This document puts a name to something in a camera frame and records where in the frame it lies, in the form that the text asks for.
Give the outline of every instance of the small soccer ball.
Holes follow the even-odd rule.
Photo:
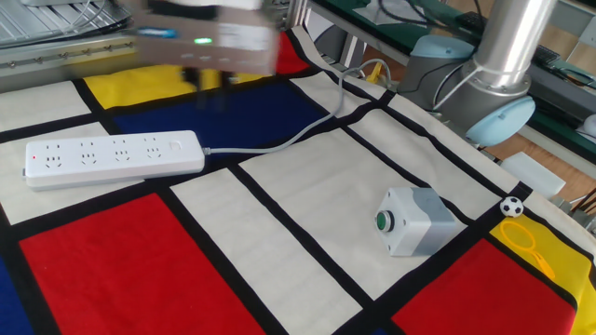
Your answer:
[[[501,212],[510,218],[517,218],[523,213],[522,201],[515,196],[508,196],[501,201]]]

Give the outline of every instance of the red square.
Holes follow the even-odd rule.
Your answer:
[[[63,334],[263,334],[155,194],[20,245]]]
[[[406,334],[569,334],[574,308],[485,240],[392,320]]]

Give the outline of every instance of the metal rack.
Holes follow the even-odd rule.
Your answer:
[[[305,17],[306,0],[265,1],[273,8],[281,31],[301,24]],[[93,8],[101,4],[94,2]],[[85,3],[26,7],[20,0],[0,0],[0,40],[60,29],[71,24],[84,7]],[[79,33],[107,27],[127,16],[125,9],[108,9]],[[126,32],[0,49],[0,93],[146,65],[134,53],[134,37]]]
[[[84,22],[100,11],[103,2],[86,2],[80,4],[28,7],[20,0],[0,1],[0,47],[5,43],[26,42],[38,36],[50,36],[72,27],[76,19]],[[130,14],[122,7],[105,6],[104,10],[92,22],[76,32],[52,38],[73,37],[79,34],[105,28],[126,19]]]

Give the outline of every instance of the power outlet socket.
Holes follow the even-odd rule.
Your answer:
[[[27,143],[27,185],[36,191],[200,172],[205,155],[193,131]]]

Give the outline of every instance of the light blue joint cap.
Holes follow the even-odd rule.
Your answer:
[[[519,98],[484,117],[467,131],[466,137],[482,146],[497,145],[522,129],[535,109],[531,97]]]

